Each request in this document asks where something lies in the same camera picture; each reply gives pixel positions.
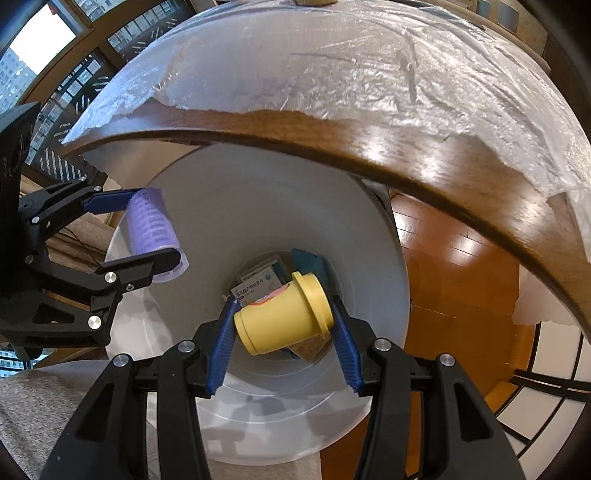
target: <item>yellow container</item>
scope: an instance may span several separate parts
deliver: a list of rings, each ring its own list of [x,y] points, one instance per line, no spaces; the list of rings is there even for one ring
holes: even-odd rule
[[[329,301],[313,273],[293,280],[234,315],[238,336],[251,355],[325,337],[333,326]]]

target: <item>purple container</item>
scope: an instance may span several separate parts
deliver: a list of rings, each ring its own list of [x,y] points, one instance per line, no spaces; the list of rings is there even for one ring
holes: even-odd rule
[[[189,261],[168,219],[162,191],[143,189],[136,193],[125,215],[131,240],[132,255],[146,254],[163,248],[175,248],[181,254],[181,263],[170,272],[155,275],[153,282],[162,283],[181,276],[189,267]]]

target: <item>clear plastic table cover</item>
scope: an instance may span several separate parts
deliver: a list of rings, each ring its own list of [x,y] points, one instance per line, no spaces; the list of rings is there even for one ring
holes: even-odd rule
[[[239,0],[212,8],[129,62],[65,142],[151,98],[476,136],[545,197],[568,192],[591,258],[591,145],[573,111],[527,53],[439,7]]]

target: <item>silver bolt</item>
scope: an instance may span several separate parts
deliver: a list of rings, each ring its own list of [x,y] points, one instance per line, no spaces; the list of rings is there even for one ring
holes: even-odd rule
[[[387,338],[378,338],[374,342],[374,347],[376,350],[379,350],[380,352],[387,352],[392,348],[392,342]]]
[[[113,359],[113,365],[116,367],[124,367],[129,363],[129,356],[124,353],[120,353]]]
[[[189,353],[195,350],[195,344],[191,340],[183,340],[178,345],[178,351],[182,353]]]
[[[117,281],[117,274],[115,272],[107,272],[105,274],[105,281],[107,283],[115,283]]]
[[[444,367],[453,367],[456,364],[456,359],[453,357],[453,355],[450,355],[449,353],[442,353],[439,356],[439,362]]]
[[[103,321],[98,315],[91,315],[88,318],[88,326],[93,330],[98,330],[103,325]]]

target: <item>wooden tabletop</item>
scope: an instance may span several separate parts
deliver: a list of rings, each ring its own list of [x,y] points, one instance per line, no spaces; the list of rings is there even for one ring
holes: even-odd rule
[[[379,181],[471,226],[517,257],[591,337],[591,264],[565,196],[549,202],[484,143],[412,128],[321,120],[299,112],[187,111],[149,100],[65,146],[82,153],[117,140],[223,141],[275,150]]]

